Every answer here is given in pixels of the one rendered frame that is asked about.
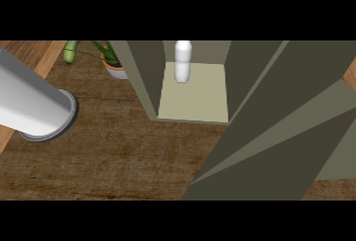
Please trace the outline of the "white water bottle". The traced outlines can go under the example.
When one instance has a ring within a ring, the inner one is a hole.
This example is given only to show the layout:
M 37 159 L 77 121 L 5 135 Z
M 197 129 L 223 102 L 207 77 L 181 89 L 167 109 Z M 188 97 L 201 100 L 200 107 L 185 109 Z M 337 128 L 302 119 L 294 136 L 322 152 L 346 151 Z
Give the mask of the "white water bottle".
M 176 43 L 176 68 L 175 78 L 179 83 L 187 83 L 191 73 L 192 43 L 190 40 L 179 40 Z

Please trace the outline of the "olive grey cabinet door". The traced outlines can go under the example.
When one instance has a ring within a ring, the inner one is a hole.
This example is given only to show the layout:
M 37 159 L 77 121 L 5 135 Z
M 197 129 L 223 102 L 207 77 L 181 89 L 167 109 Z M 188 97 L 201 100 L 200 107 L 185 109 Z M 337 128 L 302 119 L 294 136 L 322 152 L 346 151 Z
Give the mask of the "olive grey cabinet door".
M 286 40 L 184 194 L 187 201 L 299 200 L 356 121 L 343 75 L 356 40 Z

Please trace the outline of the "potted green plant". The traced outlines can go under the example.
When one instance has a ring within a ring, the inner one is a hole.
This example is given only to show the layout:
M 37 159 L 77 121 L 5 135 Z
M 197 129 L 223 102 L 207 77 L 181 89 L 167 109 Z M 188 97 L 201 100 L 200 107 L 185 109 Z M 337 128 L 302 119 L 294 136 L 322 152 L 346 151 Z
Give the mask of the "potted green plant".
M 102 45 L 98 41 L 93 40 L 92 44 L 96 47 L 101 54 L 98 56 L 95 56 L 93 54 L 91 54 L 85 51 L 80 51 L 79 47 L 77 47 L 76 55 L 85 54 L 88 56 L 93 56 L 95 58 L 98 58 L 104 62 L 104 66 L 107 68 L 110 75 L 120 80 L 127 80 L 129 76 L 127 76 L 127 73 L 125 70 L 125 66 L 123 66 L 119 56 L 114 52 L 110 41 L 107 40 L 105 45 Z

